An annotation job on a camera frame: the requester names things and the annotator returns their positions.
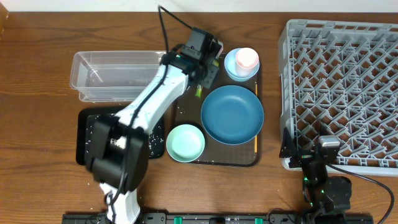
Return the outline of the green snack wrapper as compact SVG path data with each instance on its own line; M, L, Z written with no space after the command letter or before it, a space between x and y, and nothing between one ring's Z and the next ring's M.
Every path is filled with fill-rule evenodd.
M198 84L195 96L198 97L198 98L201 98L202 90L203 90L203 86L201 84Z

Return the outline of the wooden chopstick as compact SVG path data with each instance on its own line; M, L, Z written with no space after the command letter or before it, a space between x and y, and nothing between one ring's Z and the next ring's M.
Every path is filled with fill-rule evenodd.
M256 95L256 98L258 99L258 85L257 85L257 83L255 83L255 91L254 91L254 93L255 93L255 95ZM256 122L256 124L255 124L255 127L256 127L256 130L258 129L257 127L258 127L258 116L256 116L255 117L255 122ZM258 153L258 146L257 146L257 144L258 144L258 133L255 135L255 137L254 137L254 153L255 154L257 154Z

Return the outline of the dark blue plate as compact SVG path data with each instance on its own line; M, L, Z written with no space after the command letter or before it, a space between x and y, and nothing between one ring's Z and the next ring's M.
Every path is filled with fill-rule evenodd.
M239 145L251 141L260 133L264 124L264 109L260 99L251 90L226 85L213 90L205 98L200 118L205 131L214 140L227 145Z

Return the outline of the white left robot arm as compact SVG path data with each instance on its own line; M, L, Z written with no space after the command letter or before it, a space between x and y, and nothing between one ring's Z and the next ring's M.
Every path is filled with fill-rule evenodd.
M154 79L114 116L95 121L85 167L104 191L110 223L135 223L137 188L149 163L149 136L167 108L192 85L210 87L219 72L223 43L194 27L186 44L168 49Z

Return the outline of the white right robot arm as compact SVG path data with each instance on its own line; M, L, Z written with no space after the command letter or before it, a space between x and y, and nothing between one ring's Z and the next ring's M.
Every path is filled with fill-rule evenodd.
M327 166L335 161L340 141L321 128L310 149L299 149L287 128L282 135L280 158L289 158L290 168L303 172L304 200L311 205L295 217L295 223L346 223L345 211L351 208L352 183L343 176L329 177Z

